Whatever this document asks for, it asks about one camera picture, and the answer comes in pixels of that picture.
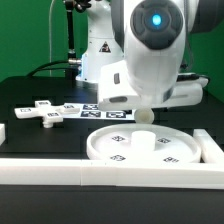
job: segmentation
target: blue light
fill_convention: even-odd
[[[159,26],[161,23],[162,23],[162,18],[159,14],[155,14],[153,17],[152,17],[152,23],[153,25],[155,26]]]

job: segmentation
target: white circular tray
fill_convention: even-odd
[[[142,147],[133,149],[132,133],[155,133],[154,151]],[[150,124],[120,124],[101,128],[87,139],[87,155],[92,160],[149,161],[149,162],[200,162],[201,149],[190,135],[163,126]]]

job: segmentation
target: black tabletop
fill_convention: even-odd
[[[14,108],[34,107],[34,101],[97,103],[96,90],[75,86],[71,80],[50,77],[11,77],[0,83],[0,123],[6,125],[6,141],[0,157],[10,158],[87,158],[86,139],[95,130],[133,121],[64,119],[53,128],[44,128],[42,118],[17,119]],[[190,107],[155,109],[154,124],[193,134],[206,129],[216,142],[224,145],[224,104],[204,93],[200,104]]]
[[[127,122],[65,119],[45,129],[41,118],[16,118],[14,108],[33,107],[35,100],[50,100],[52,105],[96,103],[96,91],[73,84],[64,78],[38,77],[11,77],[1,82],[0,123],[6,125],[7,139],[0,146],[0,157],[87,158],[86,139],[91,132]],[[203,128],[224,145],[224,105],[207,92],[196,106],[154,112],[155,124],[189,134]],[[3,224],[220,224],[223,204],[223,191],[218,190],[0,185]]]

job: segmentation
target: green wall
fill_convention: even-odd
[[[49,62],[49,9],[51,0],[2,0],[0,7],[0,81],[26,75]],[[62,0],[53,9],[53,60],[67,58],[66,11]],[[76,51],[87,44],[86,14],[74,13]],[[193,71],[212,78],[208,90],[224,102],[224,23],[207,34],[190,36],[194,53]]]
[[[9,76],[25,75],[49,62],[50,5],[51,0],[1,1],[0,81]],[[85,14],[74,14],[76,50],[79,55],[86,48],[86,21]],[[55,2],[52,28],[53,60],[66,59],[67,20],[62,0]]]

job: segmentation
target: cable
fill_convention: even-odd
[[[56,0],[52,0],[51,5],[50,5],[50,10],[49,10],[49,61],[52,62],[52,52],[53,52],[53,46],[52,46],[52,14],[53,14],[53,8],[55,5]]]
[[[33,71],[29,72],[26,76],[27,77],[32,77],[36,72],[43,70],[46,67],[52,66],[52,65],[57,65],[57,64],[66,64],[68,63],[68,61],[66,60],[59,60],[59,61],[53,61],[53,62],[49,62],[47,64],[43,64],[41,66],[39,66],[38,68],[34,69]]]
[[[41,72],[41,71],[53,71],[53,70],[75,70],[75,69],[78,69],[78,66],[77,67],[59,67],[59,68],[42,68],[42,69],[35,69],[33,72],[32,72],[32,75],[27,75],[28,77],[33,77],[34,74],[36,74],[37,72]]]

